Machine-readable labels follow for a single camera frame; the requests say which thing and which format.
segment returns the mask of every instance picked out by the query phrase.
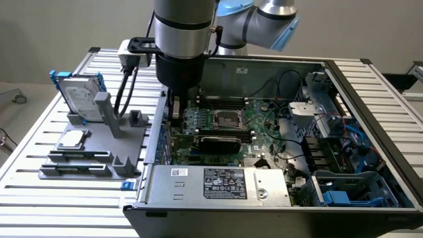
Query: gray floor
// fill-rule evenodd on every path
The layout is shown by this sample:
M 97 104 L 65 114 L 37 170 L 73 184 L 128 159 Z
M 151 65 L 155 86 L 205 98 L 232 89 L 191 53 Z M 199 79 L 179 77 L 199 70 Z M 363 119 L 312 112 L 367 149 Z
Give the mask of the gray floor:
M 16 84 L 0 82 L 0 93 L 20 88 L 28 98 L 25 104 L 15 104 L 12 101 L 0 107 L 0 128 L 19 143 L 31 129 L 35 121 L 53 99 L 57 91 L 52 84 Z M 8 155 L 0 151 L 0 166 Z

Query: capacitor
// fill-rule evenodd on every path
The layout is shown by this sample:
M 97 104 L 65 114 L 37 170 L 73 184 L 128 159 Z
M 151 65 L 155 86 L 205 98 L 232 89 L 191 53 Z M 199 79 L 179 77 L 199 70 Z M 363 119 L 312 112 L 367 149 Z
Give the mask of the capacitor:
M 262 105 L 262 106 L 260 106 L 260 110 L 262 110 L 263 112 L 267 112 L 267 111 L 270 110 L 270 108 L 268 108 L 266 105 Z

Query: power supply label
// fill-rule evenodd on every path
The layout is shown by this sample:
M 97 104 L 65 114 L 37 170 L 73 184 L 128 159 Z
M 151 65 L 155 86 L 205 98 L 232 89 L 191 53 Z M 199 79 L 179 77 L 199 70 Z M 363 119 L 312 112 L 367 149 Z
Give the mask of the power supply label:
M 247 199 L 244 170 L 204 169 L 204 198 Z

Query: caster wheel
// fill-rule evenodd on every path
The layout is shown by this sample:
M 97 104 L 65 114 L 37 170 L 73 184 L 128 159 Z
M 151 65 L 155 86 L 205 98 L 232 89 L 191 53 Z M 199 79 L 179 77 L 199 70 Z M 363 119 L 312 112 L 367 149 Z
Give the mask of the caster wheel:
M 16 104 L 24 104 L 27 102 L 27 97 L 24 95 L 21 95 L 21 94 L 17 94 L 15 96 L 13 102 Z

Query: metal frame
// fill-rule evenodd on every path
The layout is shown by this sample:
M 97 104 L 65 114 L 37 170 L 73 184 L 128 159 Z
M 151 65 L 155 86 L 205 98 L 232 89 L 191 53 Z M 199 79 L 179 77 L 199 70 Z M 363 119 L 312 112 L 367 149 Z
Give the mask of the metal frame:
M 116 50 L 101 49 L 97 53 L 88 53 L 75 71 L 76 73 L 96 73 L 100 71 L 105 75 L 105 85 L 112 95 L 117 92 L 116 88 L 121 79 L 116 52 Z M 288 58 L 316 61 L 315 58 Z M 367 104 L 374 117 L 383 125 L 394 143 L 399 143 L 398 147 L 406 159 L 415 166 L 414 169 L 423 178 L 420 152 L 410 153 L 410 148 L 404 148 L 402 145 L 403 142 L 408 143 L 411 139 L 414 140 L 412 143 L 423 143 L 422 136 L 418 136 L 422 128 L 415 127 L 415 119 L 408 114 L 390 113 L 384 115 L 384 112 L 391 110 L 392 105 L 399 103 L 390 92 L 374 91 L 376 87 L 372 86 L 378 85 L 380 87 L 383 85 L 384 87 L 384 83 L 358 59 L 330 60 L 335 60 L 335 64 Z M 151 68 L 140 70 L 135 97 L 129 106 L 148 112 L 149 123 L 156 121 L 155 110 L 152 109 L 159 103 L 161 90 L 161 85 L 155 78 L 153 66 L 155 62 L 152 62 Z M 136 238 L 139 237 L 137 233 L 121 213 L 121 206 L 132 204 L 137 195 L 135 191 L 121 192 L 120 182 L 107 180 L 41 181 L 36 177 L 40 164 L 45 161 L 44 153 L 52 147 L 51 144 L 57 141 L 57 135 L 60 135 L 59 133 L 67 124 L 65 111 L 67 107 L 57 94 L 0 168 L 0 237 Z M 398 131 L 396 123 L 412 124 L 414 127 L 410 128 L 415 132 L 404 131 L 408 128 L 404 126 Z M 147 130 L 149 137 L 145 138 L 143 143 L 140 161 L 148 157 L 148 151 L 153 150 L 148 146 L 153 133 L 153 128 Z M 143 163 L 139 163 L 137 170 L 140 172 L 144 170 Z M 143 177 L 148 176 L 149 170 L 145 169 L 145 172 Z

